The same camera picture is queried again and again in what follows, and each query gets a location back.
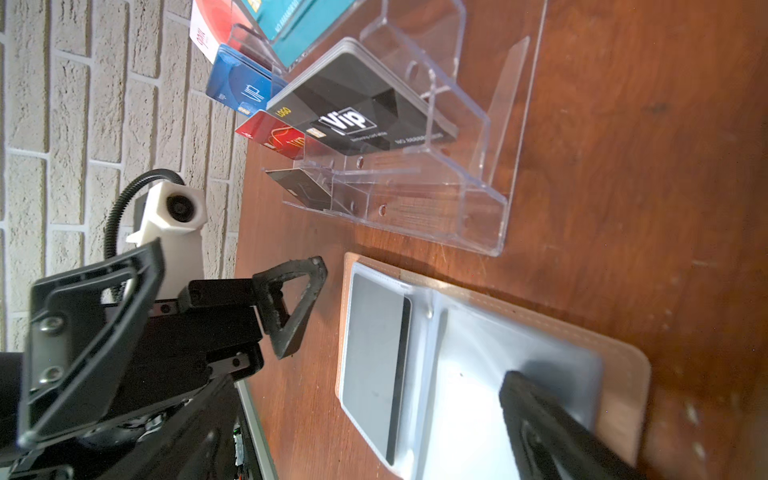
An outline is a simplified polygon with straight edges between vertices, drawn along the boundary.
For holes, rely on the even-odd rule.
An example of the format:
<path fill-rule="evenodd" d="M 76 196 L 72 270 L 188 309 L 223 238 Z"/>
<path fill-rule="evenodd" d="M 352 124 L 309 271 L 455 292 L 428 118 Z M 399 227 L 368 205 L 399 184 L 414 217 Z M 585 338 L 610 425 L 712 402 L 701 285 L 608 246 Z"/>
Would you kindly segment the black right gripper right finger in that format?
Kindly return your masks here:
<path fill-rule="evenodd" d="M 644 477 L 522 373 L 505 374 L 499 401 L 520 478 Z"/>

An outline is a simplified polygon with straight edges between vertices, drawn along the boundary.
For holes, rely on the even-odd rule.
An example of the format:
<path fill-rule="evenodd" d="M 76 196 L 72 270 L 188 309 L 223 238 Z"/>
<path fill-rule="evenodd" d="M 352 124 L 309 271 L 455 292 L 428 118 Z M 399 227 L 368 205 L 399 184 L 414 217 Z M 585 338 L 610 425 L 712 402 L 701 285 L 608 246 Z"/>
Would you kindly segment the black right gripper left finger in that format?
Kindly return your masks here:
<path fill-rule="evenodd" d="M 239 409 L 233 380 L 220 377 L 101 477 L 232 479 L 237 471 L 233 429 Z"/>

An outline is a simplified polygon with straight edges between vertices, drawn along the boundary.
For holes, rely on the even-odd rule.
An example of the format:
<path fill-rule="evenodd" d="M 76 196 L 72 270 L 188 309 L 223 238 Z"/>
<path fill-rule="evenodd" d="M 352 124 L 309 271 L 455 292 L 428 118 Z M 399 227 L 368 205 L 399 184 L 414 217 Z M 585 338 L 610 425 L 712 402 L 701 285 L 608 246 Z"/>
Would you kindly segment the beige leather card holder wallet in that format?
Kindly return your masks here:
<path fill-rule="evenodd" d="M 516 478 L 499 391 L 518 371 L 629 464 L 640 450 L 651 365 L 636 347 L 356 253 L 344 257 L 336 395 L 352 277 L 411 300 L 395 463 L 403 479 Z"/>

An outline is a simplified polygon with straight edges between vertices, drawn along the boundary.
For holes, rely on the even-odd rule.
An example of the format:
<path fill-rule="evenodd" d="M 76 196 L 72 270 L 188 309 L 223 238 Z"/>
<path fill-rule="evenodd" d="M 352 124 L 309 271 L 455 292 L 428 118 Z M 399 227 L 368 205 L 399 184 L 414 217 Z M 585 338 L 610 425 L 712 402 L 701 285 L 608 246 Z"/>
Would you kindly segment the clear acrylic card display stand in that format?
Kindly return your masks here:
<path fill-rule="evenodd" d="M 345 37 L 402 79 L 429 111 L 454 123 L 455 141 L 345 156 L 305 136 L 300 168 L 332 196 L 305 211 L 489 256 L 504 247 L 547 5 L 543 1 L 354 1 L 292 67 L 256 26 L 231 44 L 287 85 Z"/>

